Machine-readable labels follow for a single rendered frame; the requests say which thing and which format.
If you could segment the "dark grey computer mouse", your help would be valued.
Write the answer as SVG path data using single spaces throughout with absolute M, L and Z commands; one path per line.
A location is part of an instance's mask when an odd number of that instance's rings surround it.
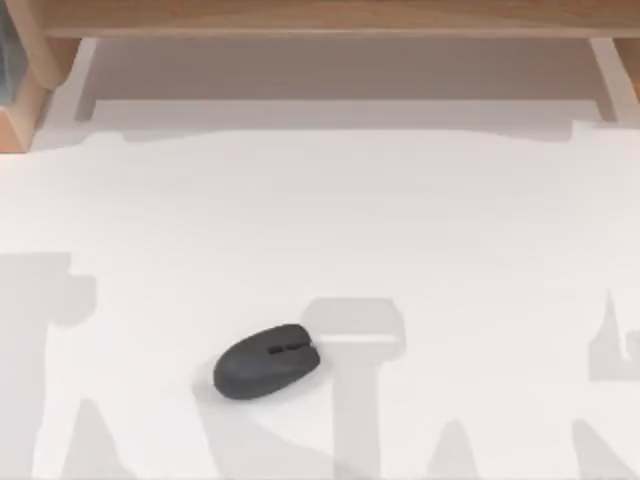
M 307 329 L 300 324 L 282 324 L 230 346 L 216 361 L 212 381 L 223 397 L 248 401 L 294 384 L 320 363 L 320 353 Z

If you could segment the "wooden desk shelf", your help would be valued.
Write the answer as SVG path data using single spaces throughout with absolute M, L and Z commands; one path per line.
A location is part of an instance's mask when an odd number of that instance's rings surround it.
M 640 102 L 640 0 L 0 0 L 27 58 L 0 152 L 32 143 L 84 38 L 426 36 L 613 41 Z

